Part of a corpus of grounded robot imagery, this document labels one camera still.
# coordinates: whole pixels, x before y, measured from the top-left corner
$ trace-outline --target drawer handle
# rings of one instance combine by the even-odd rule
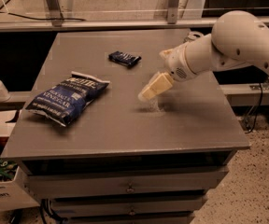
[[[131,184],[129,184],[128,189],[126,189],[126,192],[127,193],[134,193],[135,192],[135,189],[132,187]]]
[[[134,211],[134,210],[131,210],[130,212],[129,212],[129,216],[134,216],[136,214],[136,212]]]

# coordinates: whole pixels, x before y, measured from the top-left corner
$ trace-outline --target desk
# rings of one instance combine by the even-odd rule
[[[2,157],[29,175],[29,188],[72,223],[189,223],[205,193],[227,174],[238,149],[249,148],[213,74],[177,83],[159,97],[164,112],[137,99],[163,70],[159,52],[189,30],[58,34],[30,100],[71,71],[110,80],[106,91],[69,127],[22,110]],[[140,55],[127,69],[108,60]]]

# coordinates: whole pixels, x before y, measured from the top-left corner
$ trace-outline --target drawer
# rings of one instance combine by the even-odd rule
[[[108,196],[104,198],[66,199],[52,203],[60,217],[98,217],[141,215],[199,210],[206,201],[199,195],[186,192],[148,193],[139,195]]]
[[[189,224],[194,219],[193,213],[172,213],[159,215],[81,217],[69,219],[69,224]]]
[[[213,189],[228,173],[226,167],[30,176],[30,190],[39,199],[105,196],[163,191]]]

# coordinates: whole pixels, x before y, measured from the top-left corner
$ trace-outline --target metal post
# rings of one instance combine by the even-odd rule
[[[169,0],[168,3],[168,23],[175,24],[177,22],[179,0]]]
[[[50,10],[50,17],[52,20],[52,25],[54,26],[61,26],[63,23],[63,15],[60,9],[59,1],[58,0],[46,0],[49,10]]]

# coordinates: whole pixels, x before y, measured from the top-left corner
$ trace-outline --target gray tabletop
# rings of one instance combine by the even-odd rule
[[[110,80],[106,91],[69,127],[22,110],[2,154],[9,159],[59,159],[248,148],[236,117],[210,72],[159,98],[160,114],[137,99],[163,70],[159,52],[183,42],[189,30],[58,34],[33,87],[37,94],[70,77],[71,71]],[[108,60],[116,50],[140,55],[132,69]]]

